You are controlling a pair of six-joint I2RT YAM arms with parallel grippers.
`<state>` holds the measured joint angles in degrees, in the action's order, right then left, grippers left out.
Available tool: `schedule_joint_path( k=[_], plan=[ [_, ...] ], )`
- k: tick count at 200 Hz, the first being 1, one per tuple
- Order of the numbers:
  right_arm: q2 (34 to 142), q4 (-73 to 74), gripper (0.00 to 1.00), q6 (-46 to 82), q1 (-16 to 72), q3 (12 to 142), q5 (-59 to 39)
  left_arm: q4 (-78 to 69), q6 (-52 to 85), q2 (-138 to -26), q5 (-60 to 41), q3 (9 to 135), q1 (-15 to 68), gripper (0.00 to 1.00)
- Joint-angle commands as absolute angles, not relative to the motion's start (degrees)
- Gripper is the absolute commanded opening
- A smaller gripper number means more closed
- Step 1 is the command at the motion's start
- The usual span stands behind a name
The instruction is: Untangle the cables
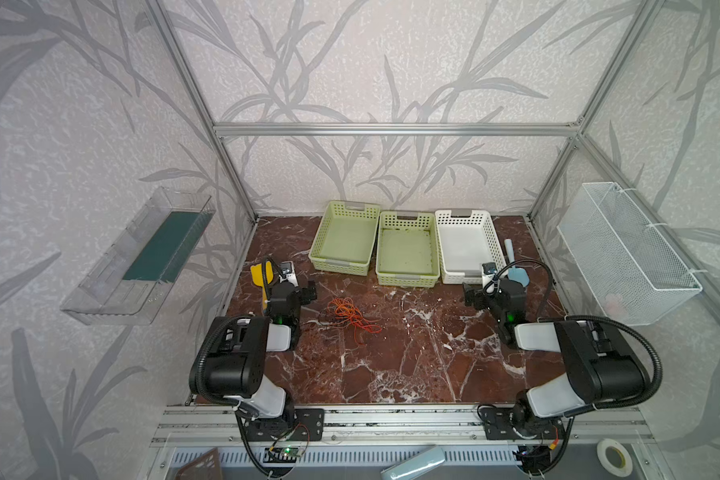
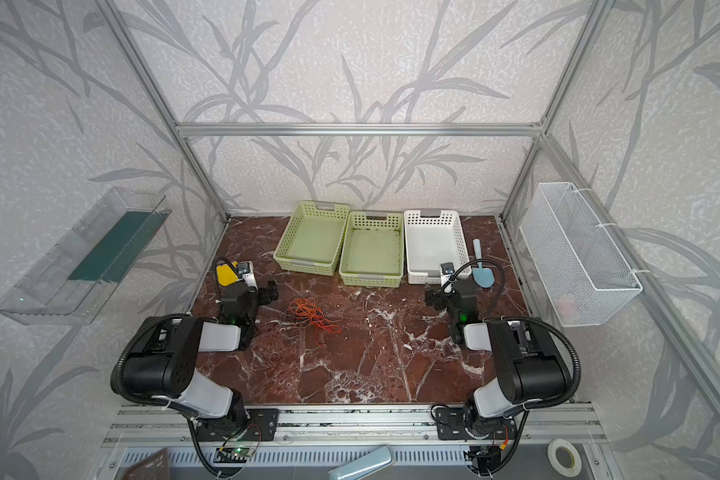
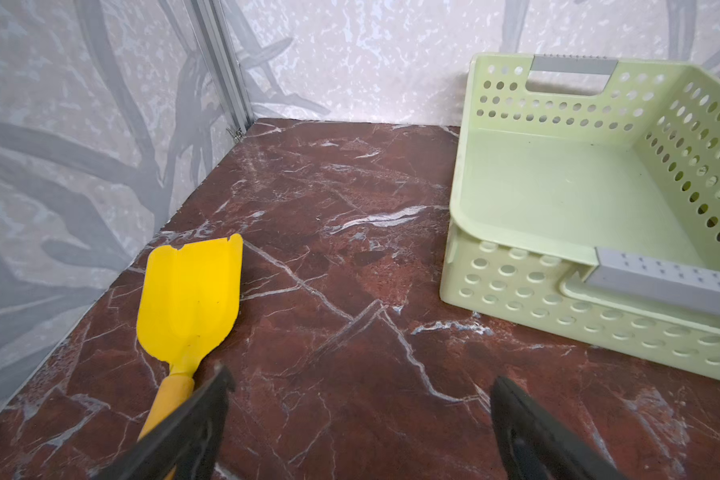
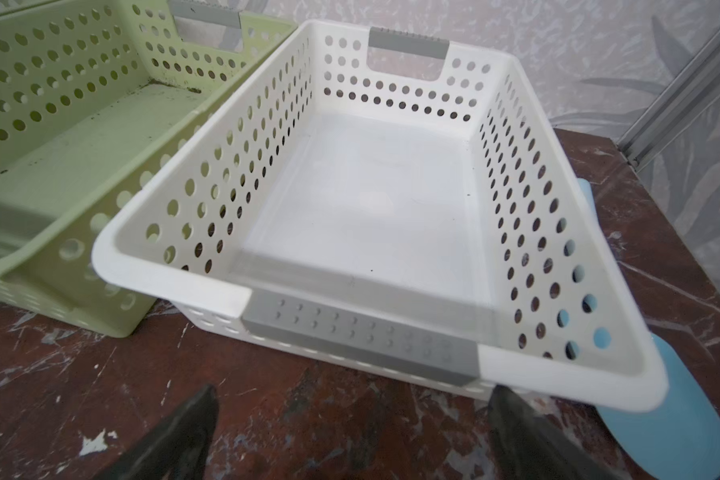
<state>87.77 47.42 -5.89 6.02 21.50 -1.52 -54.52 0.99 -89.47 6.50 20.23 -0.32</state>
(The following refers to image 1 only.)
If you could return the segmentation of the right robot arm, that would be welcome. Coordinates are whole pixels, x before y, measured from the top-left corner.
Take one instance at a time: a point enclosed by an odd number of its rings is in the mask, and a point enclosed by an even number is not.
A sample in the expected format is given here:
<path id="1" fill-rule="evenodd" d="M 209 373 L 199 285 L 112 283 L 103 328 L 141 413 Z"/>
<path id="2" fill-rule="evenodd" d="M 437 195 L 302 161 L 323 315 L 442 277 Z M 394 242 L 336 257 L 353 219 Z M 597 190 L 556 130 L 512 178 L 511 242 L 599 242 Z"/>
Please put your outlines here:
<path id="1" fill-rule="evenodd" d="M 505 346 L 561 355 L 564 373 L 523 390 L 511 407 L 480 406 L 488 437 L 535 439 L 563 418 L 639 405 L 659 390 L 663 365 L 635 329 L 607 317 L 569 315 L 530 322 L 525 287 L 513 280 L 464 285 L 464 303 L 487 310 Z"/>

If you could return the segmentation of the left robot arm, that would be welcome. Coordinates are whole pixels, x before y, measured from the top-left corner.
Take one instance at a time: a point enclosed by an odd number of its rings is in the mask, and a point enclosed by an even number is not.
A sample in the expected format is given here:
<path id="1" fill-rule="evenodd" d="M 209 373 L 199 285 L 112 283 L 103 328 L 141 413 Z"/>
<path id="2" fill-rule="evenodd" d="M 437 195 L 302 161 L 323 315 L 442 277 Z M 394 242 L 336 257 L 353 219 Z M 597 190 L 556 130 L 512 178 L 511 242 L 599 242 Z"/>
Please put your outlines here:
<path id="1" fill-rule="evenodd" d="M 261 316 L 217 317 L 189 373 L 189 389 L 213 404 L 231 406 L 251 423 L 295 425 L 293 400 L 265 374 L 269 353 L 292 351 L 301 337 L 301 309 L 317 299 L 315 282 L 288 281 L 266 290 Z"/>

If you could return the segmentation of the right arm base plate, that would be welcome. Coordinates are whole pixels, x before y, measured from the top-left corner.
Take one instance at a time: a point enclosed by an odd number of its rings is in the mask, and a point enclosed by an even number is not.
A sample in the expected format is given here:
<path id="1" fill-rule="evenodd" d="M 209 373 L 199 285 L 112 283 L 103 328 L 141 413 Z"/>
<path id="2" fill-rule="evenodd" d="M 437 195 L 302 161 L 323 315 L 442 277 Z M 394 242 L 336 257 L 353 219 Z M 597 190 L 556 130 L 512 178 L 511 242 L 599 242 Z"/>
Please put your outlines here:
<path id="1" fill-rule="evenodd" d="M 562 440 L 565 426 L 559 417 L 537 418 L 517 413 L 514 407 L 480 404 L 476 413 L 487 440 L 538 441 Z"/>

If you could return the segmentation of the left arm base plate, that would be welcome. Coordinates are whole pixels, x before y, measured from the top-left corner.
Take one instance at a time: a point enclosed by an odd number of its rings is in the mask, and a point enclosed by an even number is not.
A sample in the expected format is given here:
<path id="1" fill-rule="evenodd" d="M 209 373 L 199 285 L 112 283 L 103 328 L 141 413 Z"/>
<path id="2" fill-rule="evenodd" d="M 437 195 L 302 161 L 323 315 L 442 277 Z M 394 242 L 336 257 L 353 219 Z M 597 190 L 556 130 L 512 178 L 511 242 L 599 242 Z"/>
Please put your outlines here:
<path id="1" fill-rule="evenodd" d="M 321 408 L 295 408 L 280 417 L 244 420 L 247 439 L 252 442 L 275 441 L 290 436 L 297 441 L 319 441 L 325 426 L 325 410 Z"/>

